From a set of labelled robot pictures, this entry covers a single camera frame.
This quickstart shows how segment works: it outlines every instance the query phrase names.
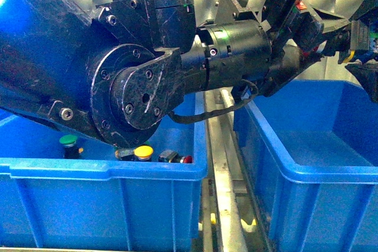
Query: bin rim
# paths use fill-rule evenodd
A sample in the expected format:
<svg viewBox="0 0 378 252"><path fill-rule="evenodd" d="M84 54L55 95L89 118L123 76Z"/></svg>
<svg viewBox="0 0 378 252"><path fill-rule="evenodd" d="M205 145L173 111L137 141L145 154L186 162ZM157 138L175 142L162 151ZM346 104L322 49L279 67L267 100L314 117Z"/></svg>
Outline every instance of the bin rim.
<svg viewBox="0 0 378 252"><path fill-rule="evenodd" d="M195 95L195 113L204 110L203 94ZM0 176L31 179L108 181L152 179L200 181L207 176L205 122L194 125L194 163L138 163L101 160L0 158Z"/></svg>

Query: bolt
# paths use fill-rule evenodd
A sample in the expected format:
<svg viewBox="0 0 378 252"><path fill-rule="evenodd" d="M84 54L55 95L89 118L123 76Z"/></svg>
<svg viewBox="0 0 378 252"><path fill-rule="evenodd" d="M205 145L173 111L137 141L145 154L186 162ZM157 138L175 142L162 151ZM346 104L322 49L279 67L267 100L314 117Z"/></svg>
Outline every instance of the bolt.
<svg viewBox="0 0 378 252"><path fill-rule="evenodd" d="M146 71L146 77L147 77L148 81L152 80L153 76L154 76L154 74L152 73L151 70Z"/></svg>
<svg viewBox="0 0 378 252"><path fill-rule="evenodd" d="M158 116L160 115L160 108L159 108L159 107L156 107L156 108L154 109L154 115L155 115L156 117L158 117Z"/></svg>
<svg viewBox="0 0 378 252"><path fill-rule="evenodd" d="M138 7L138 0L131 0L130 6L134 9L136 9L136 7Z"/></svg>
<svg viewBox="0 0 378 252"><path fill-rule="evenodd" d="M63 108L60 110L60 117L64 120L64 121L68 121L68 120L71 120L72 117L73 117L73 111L72 109L69 109L69 108Z"/></svg>
<svg viewBox="0 0 378 252"><path fill-rule="evenodd" d="M110 74L104 69L101 71L101 78L108 81L110 79Z"/></svg>
<svg viewBox="0 0 378 252"><path fill-rule="evenodd" d="M110 123L109 123L109 121L107 121L107 120L103 120L103 121L101 122L101 127L104 128L105 130L109 130L109 128L110 128Z"/></svg>
<svg viewBox="0 0 378 252"><path fill-rule="evenodd" d="M134 55L134 57L136 57L136 58L139 58L139 57L141 57L141 52L140 52L140 50L133 50L132 55Z"/></svg>
<svg viewBox="0 0 378 252"><path fill-rule="evenodd" d="M210 50L210 55L211 55L211 56L215 56L215 55L217 55L217 50L216 50L215 48L212 48L212 49Z"/></svg>
<svg viewBox="0 0 378 252"><path fill-rule="evenodd" d="M106 22L110 25L110 26L115 26L117 24L117 17L115 17L114 15L109 15L106 17Z"/></svg>
<svg viewBox="0 0 378 252"><path fill-rule="evenodd" d="M126 107L125 107L125 113L126 114L131 114L132 112L134 111L134 107L132 106L132 104L127 104Z"/></svg>

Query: green cap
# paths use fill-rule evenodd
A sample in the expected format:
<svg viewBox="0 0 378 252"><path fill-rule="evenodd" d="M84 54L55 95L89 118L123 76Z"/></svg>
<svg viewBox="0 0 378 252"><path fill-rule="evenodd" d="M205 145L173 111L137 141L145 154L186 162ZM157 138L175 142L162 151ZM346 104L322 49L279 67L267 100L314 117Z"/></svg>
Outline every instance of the green cap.
<svg viewBox="0 0 378 252"><path fill-rule="evenodd" d="M62 145L75 144L76 141L77 141L77 136L75 135L65 135L59 139L59 143L61 143Z"/></svg>

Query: wire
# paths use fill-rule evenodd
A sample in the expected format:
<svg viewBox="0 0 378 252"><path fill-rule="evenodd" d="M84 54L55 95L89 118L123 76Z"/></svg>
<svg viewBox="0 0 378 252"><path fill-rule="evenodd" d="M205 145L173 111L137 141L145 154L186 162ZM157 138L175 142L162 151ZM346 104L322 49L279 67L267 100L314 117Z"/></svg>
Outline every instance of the wire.
<svg viewBox="0 0 378 252"><path fill-rule="evenodd" d="M192 124L192 123L200 122L209 118L224 115L226 113L233 112L237 109L241 109L243 106L250 103L259 94L258 87L252 82L242 79L242 83L245 83L248 86L250 90L250 96L246 99L241 100L240 102L238 102L237 104L233 106L230 106L226 109L217 109L217 110L213 110L212 112L204 112L204 113L192 115L192 116L181 116L181 115L175 114L174 112L169 112L168 116L176 123Z"/></svg>

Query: plastic container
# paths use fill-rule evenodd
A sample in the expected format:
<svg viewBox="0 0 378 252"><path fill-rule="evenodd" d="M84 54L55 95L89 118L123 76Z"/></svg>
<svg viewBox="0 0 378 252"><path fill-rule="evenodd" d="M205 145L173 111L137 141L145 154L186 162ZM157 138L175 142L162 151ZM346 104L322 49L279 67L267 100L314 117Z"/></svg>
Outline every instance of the plastic container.
<svg viewBox="0 0 378 252"><path fill-rule="evenodd" d="M203 109L197 94L177 111ZM82 159L63 159L63 135L16 116L0 122L1 246L190 251L207 174L204 123L165 118L149 140L157 153L195 156L193 164L122 162L89 140L77 141Z"/></svg>
<svg viewBox="0 0 378 252"><path fill-rule="evenodd" d="M344 81L293 81L234 116L278 251L378 251L378 104Z"/></svg>

